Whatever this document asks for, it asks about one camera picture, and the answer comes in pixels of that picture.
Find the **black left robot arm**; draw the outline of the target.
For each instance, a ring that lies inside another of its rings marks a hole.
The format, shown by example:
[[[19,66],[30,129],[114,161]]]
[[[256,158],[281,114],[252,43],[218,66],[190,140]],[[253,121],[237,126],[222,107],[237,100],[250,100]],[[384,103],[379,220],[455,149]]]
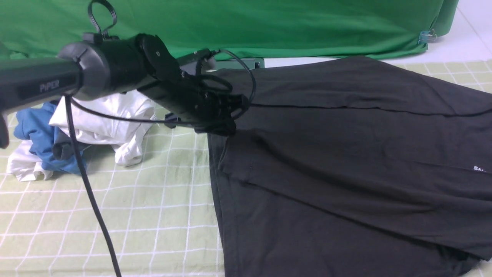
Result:
[[[232,85],[201,74],[202,62],[225,49],[202,49],[174,58],[156,35],[103,39],[85,33],[82,42],[65,46],[54,58],[23,58],[1,62],[1,116],[60,97],[81,110],[118,120],[80,105],[115,93],[137,90],[170,113],[161,122],[170,128],[193,128],[198,133],[233,135],[235,120],[250,107],[256,93],[251,77],[249,97],[234,95]]]

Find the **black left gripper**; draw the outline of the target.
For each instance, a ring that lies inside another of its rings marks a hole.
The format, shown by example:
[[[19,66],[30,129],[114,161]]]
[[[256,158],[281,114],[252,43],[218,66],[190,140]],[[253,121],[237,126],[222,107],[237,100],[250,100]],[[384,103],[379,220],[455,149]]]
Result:
[[[186,75],[176,83],[155,81],[138,92],[176,115],[177,125],[198,133],[231,136],[235,120],[248,108],[244,95],[233,95],[233,86],[215,75]]]

